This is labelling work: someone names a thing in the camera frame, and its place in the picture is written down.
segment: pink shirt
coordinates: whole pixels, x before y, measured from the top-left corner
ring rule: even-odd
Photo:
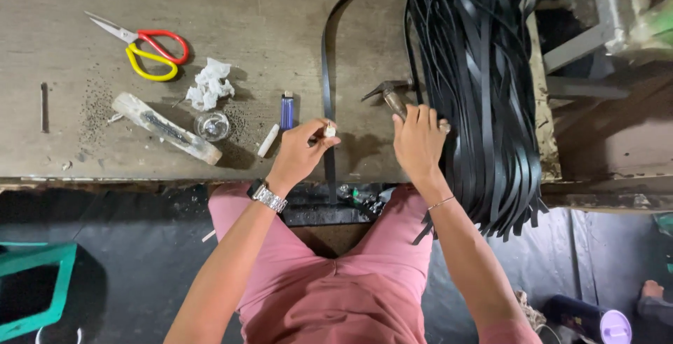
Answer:
[[[376,274],[283,289],[266,299],[244,330],[249,344],[425,343],[421,306],[401,285]],[[516,321],[495,324],[479,338],[481,344],[541,344],[528,324]]]

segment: bare foot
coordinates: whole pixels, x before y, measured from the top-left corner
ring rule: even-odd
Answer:
[[[664,297],[664,288],[659,286],[658,283],[652,280],[645,281],[643,285],[643,290],[641,290],[641,295],[643,297],[655,297],[663,298]]]

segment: wooden workbench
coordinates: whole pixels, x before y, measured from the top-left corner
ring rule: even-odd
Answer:
[[[252,179],[266,175],[273,163],[255,153],[279,121],[284,90],[296,96],[299,121],[322,116],[320,35],[337,0],[3,1],[0,180],[5,184]],[[354,0],[339,22],[335,56],[336,120],[342,138],[336,149],[339,180],[406,178],[394,158],[389,108],[359,101],[381,81],[408,77],[403,2]],[[125,43],[100,29],[83,11],[130,30],[171,30],[189,42],[192,59],[181,66],[183,74],[173,82],[142,79],[130,67]],[[176,49],[170,41],[167,48]],[[232,132],[217,143],[224,153],[217,166],[159,142],[126,119],[107,123],[114,114],[113,98],[127,91],[191,130],[196,111],[189,102],[172,105],[195,84],[194,75],[206,57],[233,65],[229,79],[236,88],[234,98],[219,104],[230,116]],[[165,72],[150,61],[145,65],[150,72]],[[48,134],[40,133],[41,82],[49,87]],[[543,105],[548,112],[546,102]],[[545,130],[551,133],[550,127]],[[552,153],[552,167],[558,167],[552,144],[545,152]],[[72,167],[63,170],[69,161]],[[322,179],[322,173],[321,164],[311,178]]]

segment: man's right hand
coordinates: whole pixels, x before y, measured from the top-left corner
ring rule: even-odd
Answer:
[[[443,182],[438,163],[446,140],[446,132],[440,124],[446,123],[446,119],[438,122],[437,110],[426,105],[407,105],[407,121],[402,121],[397,114],[392,120],[395,123],[395,156],[411,182],[417,189]]]

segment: scissors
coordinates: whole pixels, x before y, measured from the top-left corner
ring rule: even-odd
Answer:
[[[130,65],[133,67],[133,70],[135,70],[136,73],[140,74],[142,77],[148,80],[168,81],[173,77],[175,77],[175,75],[178,73],[178,66],[176,66],[176,64],[184,64],[187,61],[187,57],[189,56],[189,49],[187,48],[187,43],[185,43],[184,39],[175,33],[172,33],[167,30],[138,30],[138,32],[133,33],[123,27],[115,25],[114,23],[108,21],[107,19],[101,18],[98,15],[89,13],[88,11],[85,11],[84,13],[86,13],[89,16],[89,19],[91,19],[94,23],[96,23],[100,27],[103,27],[104,30],[108,31],[109,33],[113,34],[119,39],[126,41],[129,44],[129,46],[126,48],[126,52],[127,56],[129,56]],[[151,38],[151,36],[168,36],[169,38],[173,38],[174,40],[176,40],[182,46],[182,53],[183,53],[182,57],[178,59],[171,56],[168,52],[166,52],[166,50],[163,47],[161,47],[156,41],[154,41]],[[138,49],[138,47],[136,47],[135,45],[135,41],[138,39],[147,41],[147,43],[149,43],[150,46],[154,47],[154,49],[156,49],[161,54],[161,56],[150,54],[148,52]],[[133,54],[142,56],[144,58],[149,58],[154,61],[158,61],[162,64],[166,64],[171,67],[171,71],[167,74],[160,76],[148,74],[142,69],[140,69],[140,67],[138,66],[138,61],[136,61],[135,56],[133,56]]]

